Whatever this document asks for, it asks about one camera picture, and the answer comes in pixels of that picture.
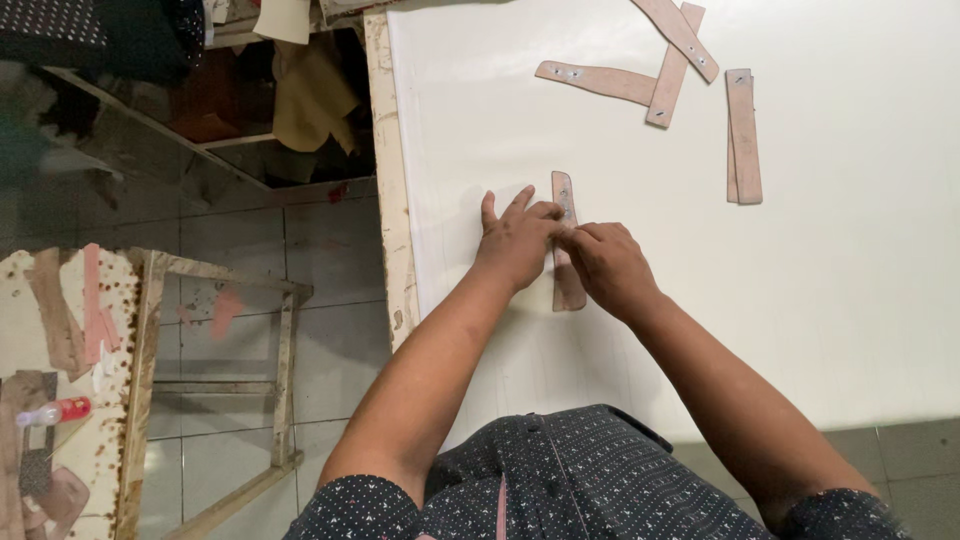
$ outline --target person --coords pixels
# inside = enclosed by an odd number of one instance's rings
[[[523,189],[481,205],[473,266],[396,351],[330,454],[286,538],[905,538],[874,487],[780,392],[657,287],[619,223],[567,229]],[[756,502],[764,528],[608,405],[505,417],[437,455],[497,319],[570,253],[589,296],[626,324]]]

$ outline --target tiled floor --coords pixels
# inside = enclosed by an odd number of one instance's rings
[[[190,193],[191,186],[184,192]],[[217,528],[223,538],[279,538],[309,501],[346,419],[389,357],[375,186],[350,186],[337,204],[272,204],[225,183],[210,208],[178,187],[130,182],[110,210],[81,175],[0,188],[0,256],[52,245],[140,246],[269,273],[316,288],[299,314],[294,475]],[[316,193],[310,201],[322,200]],[[276,369],[279,297],[241,289],[245,310],[227,337],[209,337],[215,287],[170,279],[156,377],[262,380]],[[183,304],[193,323],[180,322]],[[270,460],[273,403],[258,396],[156,395],[151,412],[141,537],[159,538],[261,472]],[[828,433],[909,525],[917,540],[960,538],[960,420]],[[756,505],[706,445],[675,455],[752,515]]]

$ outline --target person's left hand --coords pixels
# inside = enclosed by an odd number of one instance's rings
[[[493,211],[492,191],[487,192],[480,205],[483,238],[473,270],[495,276],[514,293],[530,286],[543,272],[547,242],[564,229],[557,222],[564,216],[564,208],[556,203],[540,201],[524,210],[534,191],[532,185],[526,186],[500,219]]]

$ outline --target black polka dot fabric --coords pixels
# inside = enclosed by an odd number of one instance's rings
[[[608,405],[501,418],[437,457],[423,510],[392,482],[346,477],[317,492],[286,538],[496,540],[501,480],[511,540],[774,538],[670,452]],[[846,489],[797,504],[782,536],[904,537],[880,500]]]

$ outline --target forearm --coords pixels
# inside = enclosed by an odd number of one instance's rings
[[[423,484],[514,291],[473,269],[413,331],[357,407],[321,474],[377,475],[423,503]]]
[[[874,492],[796,407],[671,299],[639,308],[630,326],[768,523],[825,489]]]

